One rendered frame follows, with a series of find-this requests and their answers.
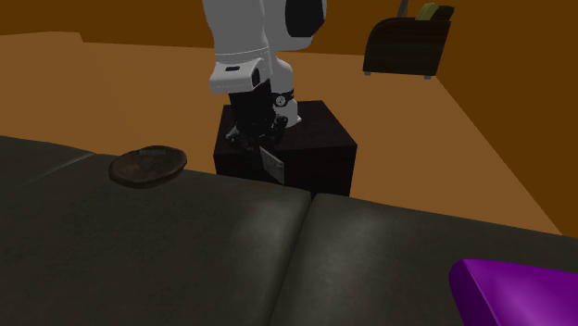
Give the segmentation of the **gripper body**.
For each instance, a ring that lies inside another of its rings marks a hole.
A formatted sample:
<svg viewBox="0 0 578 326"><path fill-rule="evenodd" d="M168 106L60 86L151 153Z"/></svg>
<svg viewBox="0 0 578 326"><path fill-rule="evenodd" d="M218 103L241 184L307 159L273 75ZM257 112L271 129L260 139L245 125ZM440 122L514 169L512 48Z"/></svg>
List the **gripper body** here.
<svg viewBox="0 0 578 326"><path fill-rule="evenodd" d="M244 134L264 134L274 121L270 80L250 92L229 94L236 128Z"/></svg>

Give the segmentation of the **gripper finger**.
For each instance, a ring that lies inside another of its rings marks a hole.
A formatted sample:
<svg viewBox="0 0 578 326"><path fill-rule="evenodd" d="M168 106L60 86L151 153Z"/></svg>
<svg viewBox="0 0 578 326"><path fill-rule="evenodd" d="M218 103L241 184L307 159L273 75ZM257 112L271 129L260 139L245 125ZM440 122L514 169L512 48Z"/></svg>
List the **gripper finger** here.
<svg viewBox="0 0 578 326"><path fill-rule="evenodd" d="M288 118L277 115L270 129L259 135L255 147L258 150L262 168L278 183L285 184L284 163L275 156L276 146L282 141Z"/></svg>
<svg viewBox="0 0 578 326"><path fill-rule="evenodd" d="M252 138L245 132L242 132L238 128L237 124L234 124L233 127L227 132L225 139L232 147L239 150L252 149Z"/></svg>

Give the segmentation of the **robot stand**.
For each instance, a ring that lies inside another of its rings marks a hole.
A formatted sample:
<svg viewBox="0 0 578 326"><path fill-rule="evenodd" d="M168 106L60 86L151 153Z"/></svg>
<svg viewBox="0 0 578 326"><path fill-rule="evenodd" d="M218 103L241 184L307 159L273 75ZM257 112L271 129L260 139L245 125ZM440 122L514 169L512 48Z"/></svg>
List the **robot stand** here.
<svg viewBox="0 0 578 326"><path fill-rule="evenodd" d="M318 193L350 195L358 145L331 110L321 101L300 101L301 121L285 130L272 154L284 163L284 184ZM271 182L259 157L233 147L225 135L233 127L229 105L222 109L213 151L219 175Z"/></svg>

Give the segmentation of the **brown wooden bowl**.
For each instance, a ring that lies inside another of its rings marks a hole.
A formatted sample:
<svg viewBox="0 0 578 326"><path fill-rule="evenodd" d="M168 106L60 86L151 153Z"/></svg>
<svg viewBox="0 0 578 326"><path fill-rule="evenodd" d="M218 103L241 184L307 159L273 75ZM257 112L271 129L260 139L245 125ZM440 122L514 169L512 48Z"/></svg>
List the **brown wooden bowl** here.
<svg viewBox="0 0 578 326"><path fill-rule="evenodd" d="M146 189L175 179L186 164L187 155L181 149L149 145L114 158L108 177L125 187Z"/></svg>

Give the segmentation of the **dark grey sofa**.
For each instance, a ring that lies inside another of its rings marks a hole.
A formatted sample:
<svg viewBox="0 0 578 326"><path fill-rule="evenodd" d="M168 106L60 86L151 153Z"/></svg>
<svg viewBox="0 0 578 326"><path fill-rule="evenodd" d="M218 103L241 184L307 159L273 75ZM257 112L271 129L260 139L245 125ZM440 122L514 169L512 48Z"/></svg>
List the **dark grey sofa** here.
<svg viewBox="0 0 578 326"><path fill-rule="evenodd" d="M0 136L0 326L464 326L462 259L578 273L578 239Z"/></svg>

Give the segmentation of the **purple cushion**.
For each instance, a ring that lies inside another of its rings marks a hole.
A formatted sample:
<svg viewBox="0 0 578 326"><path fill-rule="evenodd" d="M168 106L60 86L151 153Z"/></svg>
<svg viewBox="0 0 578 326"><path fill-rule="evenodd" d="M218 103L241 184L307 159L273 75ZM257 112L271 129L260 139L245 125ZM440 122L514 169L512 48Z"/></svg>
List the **purple cushion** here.
<svg viewBox="0 0 578 326"><path fill-rule="evenodd" d="M578 273L462 259L448 281L464 326L578 326Z"/></svg>

